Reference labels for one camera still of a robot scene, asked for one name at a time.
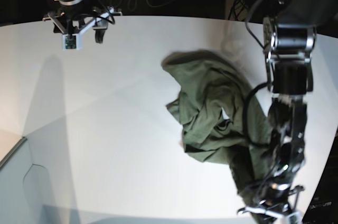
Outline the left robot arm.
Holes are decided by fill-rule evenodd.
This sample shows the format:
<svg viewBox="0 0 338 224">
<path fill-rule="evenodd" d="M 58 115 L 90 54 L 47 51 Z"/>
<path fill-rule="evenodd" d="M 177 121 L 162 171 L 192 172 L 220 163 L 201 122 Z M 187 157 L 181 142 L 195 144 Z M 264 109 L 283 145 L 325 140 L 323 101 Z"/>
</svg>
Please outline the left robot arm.
<svg viewBox="0 0 338 224">
<path fill-rule="evenodd" d="M 251 18 L 264 0 L 256 0 L 247 17 Z M 262 150 L 269 161 L 268 172 L 252 185 L 252 202 L 239 210 L 265 218 L 267 223 L 301 223 L 301 214 L 291 195 L 303 186 L 293 186 L 305 162 L 307 104 L 304 97 L 313 91 L 312 51 L 316 30 L 337 13 L 337 0 L 291 0 L 276 16 L 263 20 L 264 40 L 259 42 L 265 56 L 267 80 L 256 86 L 245 99 L 242 122 L 245 140 Z M 270 141 L 260 143 L 249 134 L 248 109 L 251 99 L 262 88 L 271 93 L 268 118 L 272 126 Z"/>
</svg>

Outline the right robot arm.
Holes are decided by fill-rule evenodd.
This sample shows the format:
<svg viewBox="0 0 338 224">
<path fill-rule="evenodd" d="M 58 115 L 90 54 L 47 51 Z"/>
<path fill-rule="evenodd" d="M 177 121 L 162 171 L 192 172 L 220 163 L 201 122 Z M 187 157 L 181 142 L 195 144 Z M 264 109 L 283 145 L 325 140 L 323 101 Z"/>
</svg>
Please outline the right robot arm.
<svg viewBox="0 0 338 224">
<path fill-rule="evenodd" d="M 102 44 L 108 26 L 115 24 L 116 12 L 106 0 L 54 0 L 59 8 L 47 12 L 43 21 L 53 23 L 53 33 L 61 35 L 64 50 L 82 48 L 82 37 L 90 29 L 95 32 L 95 42 Z"/>
</svg>

